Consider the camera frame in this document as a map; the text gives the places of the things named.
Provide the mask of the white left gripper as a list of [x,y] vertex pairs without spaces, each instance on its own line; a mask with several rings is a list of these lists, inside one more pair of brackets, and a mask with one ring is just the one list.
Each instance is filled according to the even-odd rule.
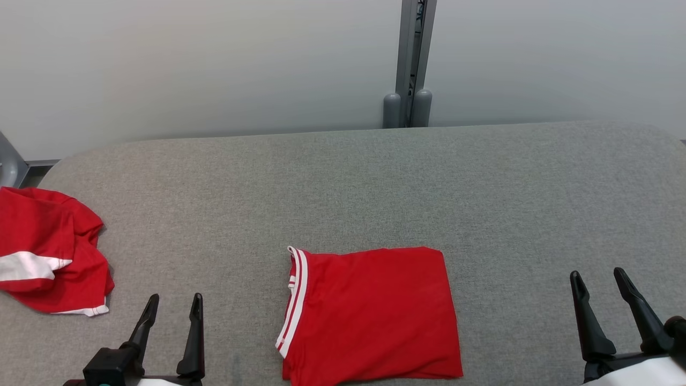
[[203,386],[204,302],[195,293],[189,313],[190,328],[182,360],[176,367],[178,376],[144,376],[144,357],[150,330],[156,322],[160,296],[151,295],[130,338],[120,345],[128,355],[125,372],[86,372],[81,379],[65,381],[62,386]]

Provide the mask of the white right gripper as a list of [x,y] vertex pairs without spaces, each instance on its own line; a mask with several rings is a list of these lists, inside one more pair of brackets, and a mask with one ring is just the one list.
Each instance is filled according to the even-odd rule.
[[686,350],[669,352],[672,337],[625,269],[615,267],[613,274],[641,336],[642,353],[615,355],[616,347],[591,308],[581,274],[572,271],[569,281],[581,357],[586,361],[583,386],[686,386]]

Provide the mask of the red shorts white stripe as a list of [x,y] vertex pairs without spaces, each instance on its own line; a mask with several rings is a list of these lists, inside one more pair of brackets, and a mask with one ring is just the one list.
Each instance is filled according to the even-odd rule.
[[59,191],[0,188],[0,292],[44,314],[108,313],[103,221]]

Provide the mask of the red white basketball jersey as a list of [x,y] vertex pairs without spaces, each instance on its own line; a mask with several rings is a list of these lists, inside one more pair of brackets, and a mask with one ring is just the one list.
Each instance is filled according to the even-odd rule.
[[292,386],[463,376],[441,251],[288,251],[290,295],[275,347]]

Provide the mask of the grey metal panel corner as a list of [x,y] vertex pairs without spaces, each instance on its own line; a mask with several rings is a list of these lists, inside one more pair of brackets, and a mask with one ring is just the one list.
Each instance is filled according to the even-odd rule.
[[20,188],[29,166],[0,132],[0,187]]

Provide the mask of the grey metal partition post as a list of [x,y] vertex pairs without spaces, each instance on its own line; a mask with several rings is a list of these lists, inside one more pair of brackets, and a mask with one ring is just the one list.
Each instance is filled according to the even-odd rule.
[[401,95],[401,128],[410,127],[414,93],[426,88],[427,64],[438,0],[401,0],[396,86]]

